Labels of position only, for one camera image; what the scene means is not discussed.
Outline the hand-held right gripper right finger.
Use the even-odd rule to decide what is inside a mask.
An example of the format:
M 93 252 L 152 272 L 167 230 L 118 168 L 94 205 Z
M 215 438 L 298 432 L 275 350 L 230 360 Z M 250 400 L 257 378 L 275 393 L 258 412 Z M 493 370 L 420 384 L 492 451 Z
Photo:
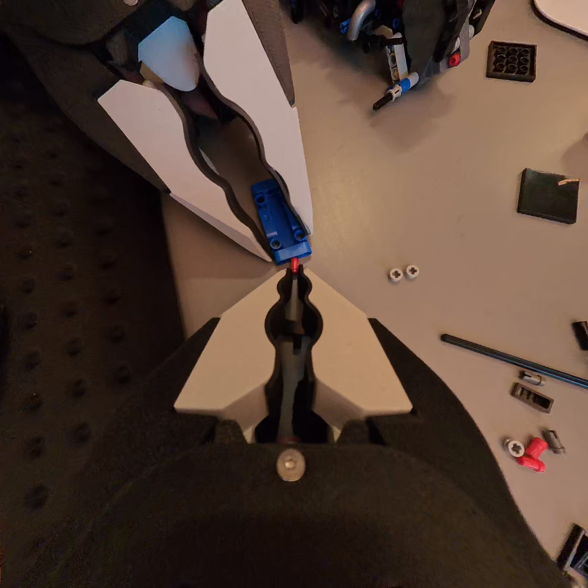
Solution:
M 367 315 L 312 271 L 301 268 L 303 277 L 319 318 L 310 347 L 314 413 L 339 434 L 354 420 L 409 414 L 412 402 Z

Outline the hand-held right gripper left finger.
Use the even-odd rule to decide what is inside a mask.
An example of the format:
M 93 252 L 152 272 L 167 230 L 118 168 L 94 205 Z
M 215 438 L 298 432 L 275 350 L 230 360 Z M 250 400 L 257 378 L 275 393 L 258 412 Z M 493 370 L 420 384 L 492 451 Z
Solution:
M 253 442 L 255 428 L 269 415 L 266 387 L 279 374 L 279 349 L 290 335 L 278 289 L 283 279 L 292 285 L 290 270 L 221 315 L 173 405 L 177 413 L 232 420 Z

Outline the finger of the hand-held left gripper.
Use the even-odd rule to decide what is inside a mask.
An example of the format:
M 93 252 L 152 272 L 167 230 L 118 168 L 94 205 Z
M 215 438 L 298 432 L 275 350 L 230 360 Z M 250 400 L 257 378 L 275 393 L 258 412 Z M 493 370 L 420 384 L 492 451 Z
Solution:
M 174 200 L 239 246 L 271 261 L 269 246 L 231 184 L 192 142 L 193 129 L 177 101 L 150 82 L 118 81 L 98 98 Z
M 203 69 L 217 96 L 249 124 L 261 160 L 308 235 L 313 208 L 296 107 L 291 106 L 243 1 L 210 9 Z

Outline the blue toy brick panel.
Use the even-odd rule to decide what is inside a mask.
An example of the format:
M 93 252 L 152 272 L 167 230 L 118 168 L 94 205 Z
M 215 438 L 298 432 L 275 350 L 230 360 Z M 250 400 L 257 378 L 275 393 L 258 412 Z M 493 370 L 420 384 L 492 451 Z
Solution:
M 309 257 L 312 249 L 307 235 L 287 205 L 278 183 L 274 179 L 254 183 L 251 193 L 276 265 L 290 263 L 293 258 Z

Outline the long black axle rod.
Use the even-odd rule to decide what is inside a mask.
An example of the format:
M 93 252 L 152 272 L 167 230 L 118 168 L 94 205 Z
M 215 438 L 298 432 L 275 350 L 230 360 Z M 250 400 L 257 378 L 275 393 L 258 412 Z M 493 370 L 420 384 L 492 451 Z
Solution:
M 554 369 L 543 364 L 532 362 L 531 360 L 523 359 L 481 344 L 470 342 L 451 334 L 441 334 L 440 340 L 449 345 L 460 349 L 465 349 L 481 356 L 489 357 L 505 364 L 519 367 L 526 371 L 532 371 L 547 378 L 555 379 L 559 382 L 570 384 L 587 390 L 587 379 L 581 378 L 574 374 Z

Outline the dark grille tile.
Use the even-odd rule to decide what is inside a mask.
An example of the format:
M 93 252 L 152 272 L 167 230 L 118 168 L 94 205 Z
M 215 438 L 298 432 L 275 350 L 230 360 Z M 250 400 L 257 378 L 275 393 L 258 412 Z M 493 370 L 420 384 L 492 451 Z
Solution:
M 511 396 L 538 412 L 549 414 L 552 411 L 554 400 L 536 389 L 514 383 L 511 388 Z

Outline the black toy truck chassis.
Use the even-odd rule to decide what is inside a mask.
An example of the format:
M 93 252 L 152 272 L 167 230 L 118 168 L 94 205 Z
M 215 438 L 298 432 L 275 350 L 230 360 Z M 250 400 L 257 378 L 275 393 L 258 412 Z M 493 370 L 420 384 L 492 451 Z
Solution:
M 470 54 L 495 1 L 287 1 L 292 22 L 316 9 L 364 53 L 382 51 L 391 84 L 372 109 L 378 112 L 409 90 L 459 66 Z

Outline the red angled connector piece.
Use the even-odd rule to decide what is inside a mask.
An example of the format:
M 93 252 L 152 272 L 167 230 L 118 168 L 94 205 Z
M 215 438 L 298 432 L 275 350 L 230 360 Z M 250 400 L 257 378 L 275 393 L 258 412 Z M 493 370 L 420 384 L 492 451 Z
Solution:
M 523 454 L 516 458 L 517 464 L 533 472 L 543 473 L 546 470 L 541 457 L 548 450 L 548 443 L 539 437 L 533 437 L 526 446 Z

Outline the black square flat tile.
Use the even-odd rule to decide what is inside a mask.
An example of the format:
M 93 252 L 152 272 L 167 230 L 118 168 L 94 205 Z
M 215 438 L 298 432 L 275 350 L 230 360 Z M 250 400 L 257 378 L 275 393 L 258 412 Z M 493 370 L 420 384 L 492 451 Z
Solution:
M 575 224 L 580 179 L 525 168 L 520 178 L 517 213 L 560 224 Z

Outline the black square studded plate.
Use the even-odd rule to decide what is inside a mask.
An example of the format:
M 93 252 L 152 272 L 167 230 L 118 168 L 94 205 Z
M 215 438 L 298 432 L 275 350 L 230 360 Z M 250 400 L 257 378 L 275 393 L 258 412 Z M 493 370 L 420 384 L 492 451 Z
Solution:
M 493 40 L 489 44 L 486 77 L 533 83 L 536 79 L 537 46 Z

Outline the black wedge toy piece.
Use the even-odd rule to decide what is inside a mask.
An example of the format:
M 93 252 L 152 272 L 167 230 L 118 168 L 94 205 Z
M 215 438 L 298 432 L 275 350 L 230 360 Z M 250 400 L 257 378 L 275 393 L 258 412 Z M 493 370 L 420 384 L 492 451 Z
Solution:
M 587 531 L 573 524 L 556 560 L 562 572 L 573 571 L 587 579 Z

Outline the white book stand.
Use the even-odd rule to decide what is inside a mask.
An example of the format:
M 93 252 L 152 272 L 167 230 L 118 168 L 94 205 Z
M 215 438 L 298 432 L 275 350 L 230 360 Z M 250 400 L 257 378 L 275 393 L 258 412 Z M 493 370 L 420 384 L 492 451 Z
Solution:
M 587 1 L 532 1 L 541 18 L 564 31 L 587 38 Z

